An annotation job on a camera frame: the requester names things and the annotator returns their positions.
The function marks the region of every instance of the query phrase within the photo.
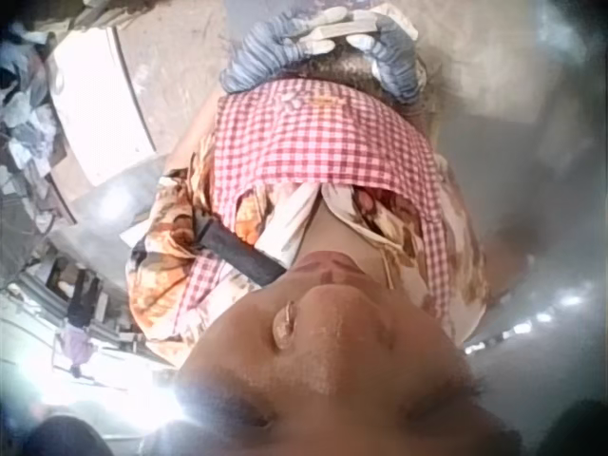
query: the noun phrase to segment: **eye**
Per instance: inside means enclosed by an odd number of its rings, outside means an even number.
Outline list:
[[[180,388],[178,396],[188,418],[203,428],[224,433],[262,431],[273,421],[272,413],[262,411],[232,391]]]
[[[449,381],[402,408],[402,422],[418,433],[444,432],[467,421],[483,394],[481,383]]]

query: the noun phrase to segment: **concrete floor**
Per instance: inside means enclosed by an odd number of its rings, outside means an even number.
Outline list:
[[[592,40],[586,47],[568,31],[575,18],[562,21],[548,0],[394,3],[420,29],[421,53],[441,64],[446,108],[439,151],[453,165],[480,236],[517,223],[542,239],[542,247],[530,252],[536,258],[530,273],[510,300],[491,312],[477,340],[548,306],[559,307],[564,294],[584,295],[552,326],[472,358],[494,391],[488,406],[534,444],[570,402],[605,393],[605,61],[594,54]],[[120,32],[160,155],[171,149],[217,79],[229,36],[237,39],[257,18],[286,3],[224,0],[224,5],[173,0]],[[86,227],[74,227],[76,240],[65,247],[119,288],[127,249],[117,235],[150,206],[161,161],[77,201],[88,214]],[[124,217],[100,224],[95,206],[117,185],[134,201],[125,206]],[[95,237],[78,237],[83,230]]]

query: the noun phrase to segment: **gloved hand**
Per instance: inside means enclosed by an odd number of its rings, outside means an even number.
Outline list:
[[[373,75],[388,93],[400,103],[413,105],[420,95],[415,43],[395,21],[384,14],[371,11],[353,13],[354,19],[374,16],[378,27],[377,37],[354,34],[346,39],[371,60]]]
[[[326,9],[315,17],[290,11],[256,24],[230,65],[221,72],[219,81],[223,89],[227,93],[251,90],[286,67],[331,52],[335,48],[332,40],[298,43],[296,37],[319,26],[341,22],[347,16],[344,7]]]

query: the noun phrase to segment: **lips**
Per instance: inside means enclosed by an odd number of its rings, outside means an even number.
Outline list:
[[[300,258],[290,271],[303,273],[315,271],[322,266],[340,269],[351,274],[366,275],[350,256],[339,252],[314,252],[308,254]]]

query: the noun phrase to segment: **gray glove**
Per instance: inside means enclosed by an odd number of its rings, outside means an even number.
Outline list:
[[[277,76],[282,69],[335,48],[332,40],[298,43],[295,39],[319,26],[343,21],[348,10],[330,8],[315,17],[287,12],[269,22],[256,24],[241,49],[221,72],[219,81],[227,93],[251,90]]]
[[[346,39],[371,60],[373,75],[388,93],[400,103],[413,105],[420,95],[415,43],[395,21],[384,14],[356,11],[354,18],[370,18],[371,15],[376,18],[377,37],[354,34]]]

